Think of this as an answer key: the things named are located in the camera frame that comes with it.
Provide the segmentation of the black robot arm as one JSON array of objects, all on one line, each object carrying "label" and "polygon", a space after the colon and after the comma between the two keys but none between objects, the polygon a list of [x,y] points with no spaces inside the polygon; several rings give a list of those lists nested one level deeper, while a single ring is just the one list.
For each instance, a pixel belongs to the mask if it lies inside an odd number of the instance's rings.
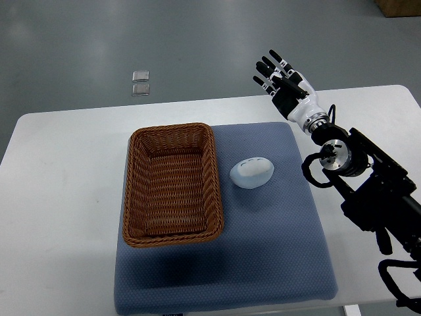
[{"label": "black robot arm", "polygon": [[357,129],[335,124],[335,107],[304,121],[304,131],[320,150],[306,157],[303,175],[313,186],[335,188],[343,214],[362,231],[373,232],[387,258],[378,270],[399,307],[420,312],[394,281],[390,268],[410,269],[420,278],[420,204],[411,196],[416,184],[408,172]]}]

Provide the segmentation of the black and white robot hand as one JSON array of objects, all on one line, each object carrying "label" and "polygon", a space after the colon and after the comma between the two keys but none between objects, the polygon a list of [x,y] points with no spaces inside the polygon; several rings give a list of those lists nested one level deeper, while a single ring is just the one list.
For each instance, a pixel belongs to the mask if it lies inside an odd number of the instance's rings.
[{"label": "black and white robot hand", "polygon": [[271,49],[269,55],[256,62],[260,75],[253,80],[271,97],[283,118],[307,134],[328,123],[329,116],[319,106],[318,94],[308,80],[275,50]]}]

